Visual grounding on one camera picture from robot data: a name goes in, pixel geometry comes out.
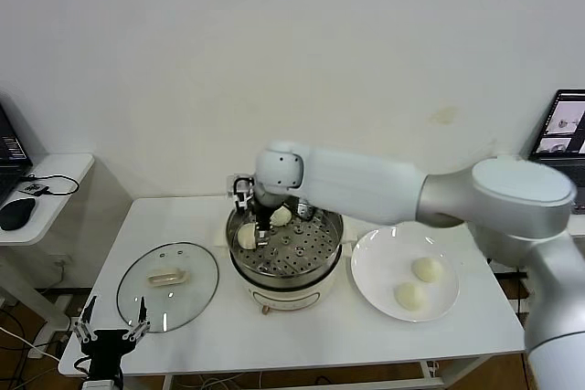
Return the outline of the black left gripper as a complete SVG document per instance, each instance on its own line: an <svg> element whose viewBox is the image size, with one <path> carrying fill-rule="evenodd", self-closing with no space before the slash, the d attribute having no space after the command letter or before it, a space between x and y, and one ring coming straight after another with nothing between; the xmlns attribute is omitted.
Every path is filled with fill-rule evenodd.
<svg viewBox="0 0 585 390"><path fill-rule="evenodd" d="M130 353L150 329L144 297L141 298L137 323L130 331L125 329L97 330L90 319L97 297L93 296L75 322L75 334L81 343L81 352L90 357L90 380L115 380L121 375L121 360Z"/></svg>

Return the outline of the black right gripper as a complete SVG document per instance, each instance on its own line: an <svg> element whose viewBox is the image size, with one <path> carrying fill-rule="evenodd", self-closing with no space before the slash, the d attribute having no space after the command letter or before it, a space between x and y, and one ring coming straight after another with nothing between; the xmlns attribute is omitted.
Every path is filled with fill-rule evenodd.
<svg viewBox="0 0 585 390"><path fill-rule="evenodd" d="M271 239L271 216L274 213L274 196L265 192L254 193L254 213L256 217L256 248L263 248Z"/></svg>

